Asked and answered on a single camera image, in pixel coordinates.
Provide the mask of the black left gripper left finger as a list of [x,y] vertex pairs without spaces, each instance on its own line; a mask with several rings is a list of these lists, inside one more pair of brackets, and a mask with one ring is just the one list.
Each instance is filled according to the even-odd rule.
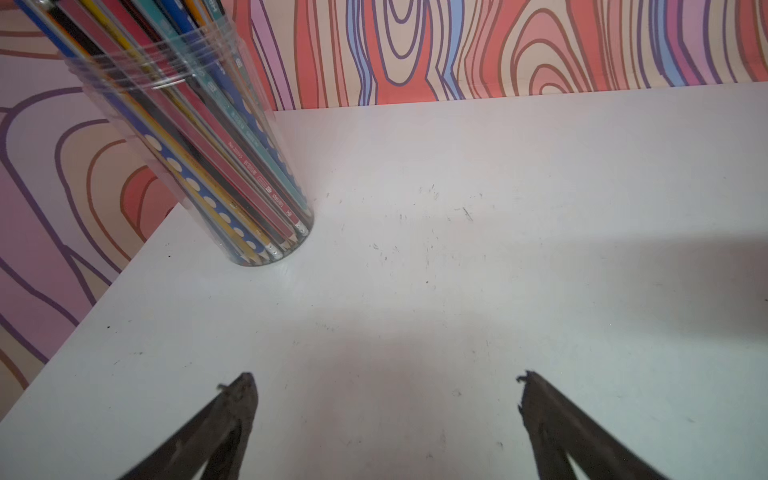
[[250,372],[219,393],[124,479],[237,479],[258,407]]

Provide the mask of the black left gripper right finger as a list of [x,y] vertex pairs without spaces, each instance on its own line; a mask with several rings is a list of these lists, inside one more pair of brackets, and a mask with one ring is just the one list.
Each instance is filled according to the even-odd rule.
[[658,470],[619,442],[543,376],[526,371],[518,411],[541,479],[662,479]]

